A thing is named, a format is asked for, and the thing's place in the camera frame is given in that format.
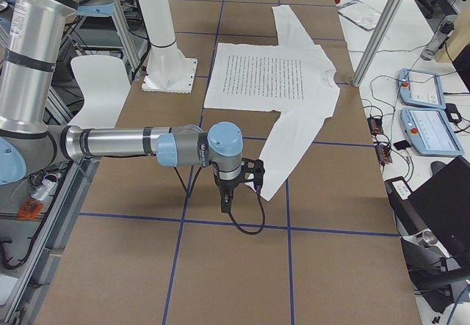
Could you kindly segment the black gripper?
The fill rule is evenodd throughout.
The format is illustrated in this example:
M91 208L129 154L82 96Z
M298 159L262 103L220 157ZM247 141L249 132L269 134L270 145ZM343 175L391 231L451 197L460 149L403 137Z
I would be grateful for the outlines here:
M234 189L242 183L247 183L247 169L249 161L242 159L241 164L236 169L223 171L220 165L214 161L214 181L220 191L220 206L222 213L231 212Z

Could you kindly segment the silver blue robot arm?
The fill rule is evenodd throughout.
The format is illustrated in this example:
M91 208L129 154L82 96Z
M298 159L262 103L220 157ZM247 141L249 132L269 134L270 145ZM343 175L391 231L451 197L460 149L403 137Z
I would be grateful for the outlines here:
M184 127L118 129L118 112L130 90L120 59L78 56L72 68L84 106L68 125L43 122L48 91L71 15L109 16L115 0L15 0L1 71L1 183L23 180L60 161L154 156L166 167L212 167L223 213L234 189L247 181L242 134L222 122L202 131Z

